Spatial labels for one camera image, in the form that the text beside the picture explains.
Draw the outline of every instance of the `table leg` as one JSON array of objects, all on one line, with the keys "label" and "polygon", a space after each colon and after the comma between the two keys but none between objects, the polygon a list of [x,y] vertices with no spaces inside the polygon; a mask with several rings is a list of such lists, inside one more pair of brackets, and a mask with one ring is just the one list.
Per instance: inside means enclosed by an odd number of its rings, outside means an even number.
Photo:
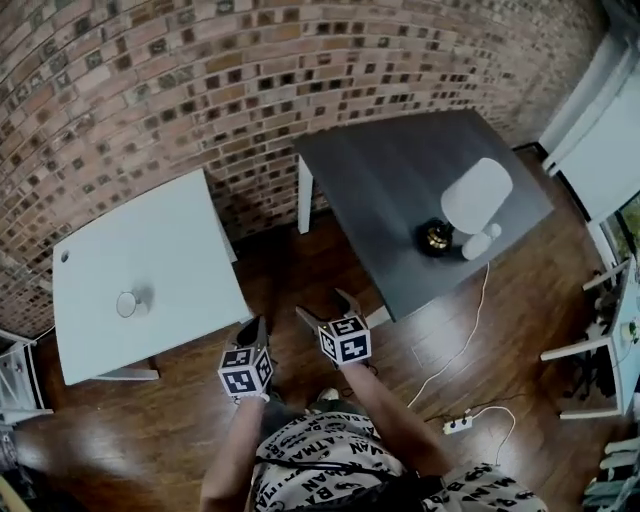
[{"label": "table leg", "polygon": [[609,418],[620,416],[620,409],[611,407],[609,409],[584,409],[581,411],[563,411],[560,413],[561,420],[588,420],[593,418]]},{"label": "table leg", "polygon": [[53,414],[53,409],[10,409],[0,408],[0,414],[4,416],[3,422],[0,423],[0,432],[13,430],[11,427],[31,418]]},{"label": "table leg", "polygon": [[574,343],[573,345],[567,345],[566,347],[560,347],[554,350],[547,350],[540,354],[540,359],[542,361],[549,361],[551,359],[559,359],[561,357],[579,354],[580,352],[586,352],[587,350],[595,350],[607,345],[609,340],[609,337],[598,338],[595,340],[581,341],[580,343]]},{"label": "table leg", "polygon": [[593,288],[594,286],[598,286],[599,284],[604,283],[605,281],[608,281],[609,279],[611,279],[613,276],[615,276],[616,274],[619,274],[620,272],[622,272],[625,268],[627,268],[627,266],[629,265],[629,260],[620,263],[620,265],[618,265],[617,267],[612,268],[611,270],[609,270],[608,272],[605,272],[604,274],[595,277],[594,279],[592,279],[591,281],[589,281],[588,283],[585,283],[582,285],[582,289],[584,291],[587,291],[591,288]]},{"label": "table leg", "polygon": [[313,176],[300,156],[298,161],[298,231],[302,235],[309,231],[312,193]]},{"label": "table leg", "polygon": [[388,322],[390,319],[391,315],[389,314],[389,310],[385,306],[379,307],[373,313],[367,315],[367,327],[371,330],[378,325]]},{"label": "table leg", "polygon": [[157,380],[159,378],[160,374],[156,370],[138,370],[134,368],[120,368],[93,377],[94,380]]}]

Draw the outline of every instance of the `cord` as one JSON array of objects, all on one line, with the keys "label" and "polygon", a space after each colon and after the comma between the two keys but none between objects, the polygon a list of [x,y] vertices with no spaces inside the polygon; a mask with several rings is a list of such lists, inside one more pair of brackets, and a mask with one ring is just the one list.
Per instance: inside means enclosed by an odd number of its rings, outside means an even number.
[{"label": "cord", "polygon": [[611,367],[612,370],[615,370],[618,366],[622,364],[622,361],[624,361],[627,357],[629,357],[629,354],[631,354],[633,347],[635,347],[635,343],[629,343],[629,350],[627,350],[627,353],[625,354],[625,356],[622,359],[620,359],[620,361],[618,361],[615,366]]},{"label": "cord", "polygon": [[[492,405],[492,404],[495,404],[497,402],[507,402],[509,400],[514,400],[515,398],[520,398],[522,396],[532,396],[532,395],[530,395],[529,393],[516,393],[515,395],[505,396],[504,398],[495,398],[493,400],[487,400],[486,402],[482,402],[480,404],[472,405],[471,407],[469,407],[467,409],[467,411],[473,411],[474,409],[478,409],[480,407],[484,407],[485,405]],[[430,418],[427,418],[426,420],[424,420],[424,422],[425,423],[429,423],[430,421],[437,420],[437,419],[444,419],[445,421],[452,421],[455,418],[459,418],[460,416],[464,416],[464,415],[458,414],[457,416],[452,416],[451,414],[438,414],[436,416],[431,416]]]},{"label": "cord", "polygon": [[53,331],[56,328],[55,325],[49,327],[49,329],[47,329],[46,331],[44,331],[40,336],[38,336],[35,340],[31,340],[28,343],[23,343],[19,348],[16,348],[14,350],[10,350],[9,352],[5,352],[4,354],[0,354],[0,358],[3,357],[7,357],[11,354],[15,354],[16,352],[19,352],[21,350],[24,350],[26,347],[28,347],[29,345],[35,345],[38,340],[44,338],[47,334],[49,334],[51,331]]},{"label": "cord", "polygon": [[415,403],[415,401],[422,394],[422,392],[424,391],[424,388],[427,387],[427,384],[429,382],[431,382],[436,377],[442,375],[445,372],[445,370],[447,368],[449,368],[449,366],[451,366],[451,363],[453,363],[459,356],[461,356],[464,353],[465,350],[467,350],[467,347],[469,346],[469,342],[471,341],[471,338],[473,338],[473,335],[476,333],[476,330],[478,329],[478,324],[480,323],[480,311],[482,310],[482,304],[484,303],[484,291],[485,291],[485,288],[487,286],[487,280],[489,278],[489,267],[490,267],[490,264],[487,263],[487,271],[486,271],[486,273],[484,275],[484,282],[482,283],[482,292],[481,292],[481,295],[480,295],[480,304],[478,305],[478,311],[476,312],[476,323],[473,326],[473,330],[471,331],[471,334],[469,334],[469,337],[467,338],[467,341],[464,344],[464,347],[462,348],[462,350],[460,352],[458,352],[455,356],[453,356],[453,358],[444,366],[444,368],[442,368],[442,370],[440,370],[438,373],[436,373],[435,375],[432,375],[431,377],[429,377],[427,380],[424,381],[424,384],[422,384],[422,387],[420,388],[420,391],[418,391],[418,393],[416,393],[416,396],[413,397],[413,400],[411,400],[411,402],[409,402],[409,405],[407,407],[411,407]]},{"label": "cord", "polygon": [[502,405],[490,405],[489,407],[485,407],[484,409],[482,409],[478,414],[476,414],[475,416],[472,416],[472,419],[477,419],[481,414],[491,410],[491,409],[502,409],[503,411],[507,411],[509,413],[509,416],[511,416],[511,419],[513,420],[513,425],[511,425],[511,429],[509,430],[509,433],[507,434],[507,437],[504,438],[504,440],[500,443],[500,446],[498,446],[498,451],[496,452],[496,463],[495,465],[498,466],[498,459],[500,459],[500,450],[502,450],[502,447],[505,445],[505,443],[507,442],[507,440],[509,439],[509,437],[511,437],[511,433],[513,432],[513,429],[516,428],[516,417],[513,415],[513,413],[506,407],[503,407]]}]

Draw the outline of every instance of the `small white cup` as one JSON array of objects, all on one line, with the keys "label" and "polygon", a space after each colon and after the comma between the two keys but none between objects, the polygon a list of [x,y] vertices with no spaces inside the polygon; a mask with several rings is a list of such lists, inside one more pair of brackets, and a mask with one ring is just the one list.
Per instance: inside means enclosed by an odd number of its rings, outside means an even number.
[{"label": "small white cup", "polygon": [[133,292],[122,292],[116,301],[116,311],[122,318],[139,318],[149,313],[149,308]]}]

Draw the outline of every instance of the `dark gray table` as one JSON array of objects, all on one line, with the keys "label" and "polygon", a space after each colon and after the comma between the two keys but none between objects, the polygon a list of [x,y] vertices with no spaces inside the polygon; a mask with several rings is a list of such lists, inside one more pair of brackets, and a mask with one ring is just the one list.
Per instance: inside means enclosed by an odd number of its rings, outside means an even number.
[{"label": "dark gray table", "polygon": [[[473,110],[336,128],[300,137],[295,147],[302,158],[300,213],[304,217],[310,204],[308,167],[394,321],[452,290],[552,210],[526,167]],[[442,192],[482,157],[499,162],[513,180],[513,191],[492,219],[502,235],[473,261],[455,253],[425,256],[415,242],[416,228],[432,217],[445,220]]]}]

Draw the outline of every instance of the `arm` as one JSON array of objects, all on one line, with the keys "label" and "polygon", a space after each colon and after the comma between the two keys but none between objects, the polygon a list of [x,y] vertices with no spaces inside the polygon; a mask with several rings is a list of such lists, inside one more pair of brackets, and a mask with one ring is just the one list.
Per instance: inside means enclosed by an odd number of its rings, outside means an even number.
[{"label": "arm", "polygon": [[240,401],[226,439],[207,470],[200,493],[201,512],[242,512],[260,440],[264,400]]},{"label": "arm", "polygon": [[422,420],[361,364],[340,367],[385,447],[420,476],[448,473],[452,466]]}]

